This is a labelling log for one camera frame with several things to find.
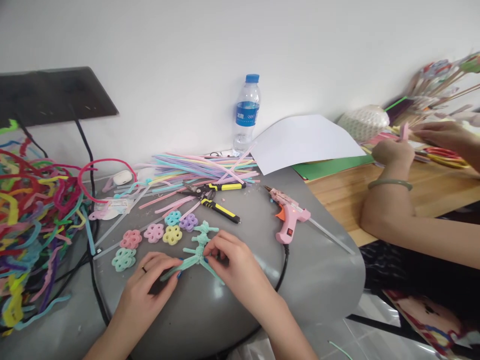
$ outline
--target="wall socket panel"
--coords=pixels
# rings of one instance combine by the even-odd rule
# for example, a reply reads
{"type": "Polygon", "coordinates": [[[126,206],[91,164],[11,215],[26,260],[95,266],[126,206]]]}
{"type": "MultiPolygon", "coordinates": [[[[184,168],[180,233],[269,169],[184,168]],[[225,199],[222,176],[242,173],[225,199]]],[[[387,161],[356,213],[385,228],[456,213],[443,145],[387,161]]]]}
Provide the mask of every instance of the wall socket panel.
{"type": "Polygon", "coordinates": [[[30,127],[118,113],[87,66],[0,74],[0,128],[16,118],[30,127]]]}

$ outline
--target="glue gun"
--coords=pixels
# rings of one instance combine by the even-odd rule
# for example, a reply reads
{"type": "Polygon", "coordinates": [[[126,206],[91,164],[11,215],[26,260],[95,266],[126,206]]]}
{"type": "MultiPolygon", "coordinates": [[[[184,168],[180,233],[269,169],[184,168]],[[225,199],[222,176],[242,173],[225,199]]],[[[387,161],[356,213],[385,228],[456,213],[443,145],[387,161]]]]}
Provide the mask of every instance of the glue gun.
{"type": "Polygon", "coordinates": [[[310,219],[310,211],[302,209],[298,202],[280,190],[268,186],[263,187],[268,191],[272,200],[281,207],[281,211],[275,216],[283,221],[283,226],[280,232],[275,234],[275,239],[280,244],[290,244],[294,238],[297,221],[303,223],[310,219]]]}
{"type": "Polygon", "coordinates": [[[281,207],[281,211],[277,215],[275,215],[277,218],[283,221],[283,226],[281,227],[280,232],[277,232],[275,234],[275,239],[280,244],[290,244],[292,242],[297,221],[304,223],[309,220],[313,225],[319,228],[328,238],[330,238],[331,241],[339,245],[347,253],[355,255],[355,252],[351,248],[349,248],[342,241],[336,238],[330,231],[328,231],[318,222],[313,220],[310,211],[308,211],[306,208],[302,209],[299,206],[299,203],[293,200],[290,196],[275,188],[271,188],[265,185],[263,187],[268,191],[272,200],[281,207]]]}

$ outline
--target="blue bottle cap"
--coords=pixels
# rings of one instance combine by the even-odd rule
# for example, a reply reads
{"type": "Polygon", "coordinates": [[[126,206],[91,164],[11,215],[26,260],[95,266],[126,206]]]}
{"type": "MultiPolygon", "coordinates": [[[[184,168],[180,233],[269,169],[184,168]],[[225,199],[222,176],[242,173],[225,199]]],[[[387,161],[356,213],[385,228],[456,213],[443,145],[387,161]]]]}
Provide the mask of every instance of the blue bottle cap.
{"type": "Polygon", "coordinates": [[[259,78],[260,78],[260,75],[258,74],[248,74],[246,76],[245,82],[257,84],[259,82],[259,78]]]}

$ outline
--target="plastic bottle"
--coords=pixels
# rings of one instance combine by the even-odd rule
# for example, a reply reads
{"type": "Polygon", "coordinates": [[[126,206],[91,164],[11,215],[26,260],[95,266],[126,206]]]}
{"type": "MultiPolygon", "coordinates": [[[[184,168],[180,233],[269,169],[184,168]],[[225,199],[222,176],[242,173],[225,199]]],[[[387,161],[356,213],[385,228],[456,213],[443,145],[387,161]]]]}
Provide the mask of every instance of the plastic bottle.
{"type": "Polygon", "coordinates": [[[252,133],[260,108],[259,78],[260,75],[248,74],[238,97],[232,147],[234,157],[241,156],[252,142],[252,133]]]}

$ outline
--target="bracelet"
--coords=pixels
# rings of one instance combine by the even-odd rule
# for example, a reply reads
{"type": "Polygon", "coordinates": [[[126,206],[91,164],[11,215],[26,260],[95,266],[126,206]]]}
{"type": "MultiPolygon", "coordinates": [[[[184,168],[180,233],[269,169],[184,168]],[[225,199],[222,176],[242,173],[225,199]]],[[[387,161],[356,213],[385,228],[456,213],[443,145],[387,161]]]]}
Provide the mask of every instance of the bracelet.
{"type": "Polygon", "coordinates": [[[382,185],[382,184],[394,184],[394,185],[402,185],[408,189],[408,191],[412,190],[414,186],[409,183],[408,181],[405,180],[397,180],[397,179],[377,179],[372,181],[371,183],[368,184],[368,190],[371,188],[376,187],[377,185],[382,185]]]}

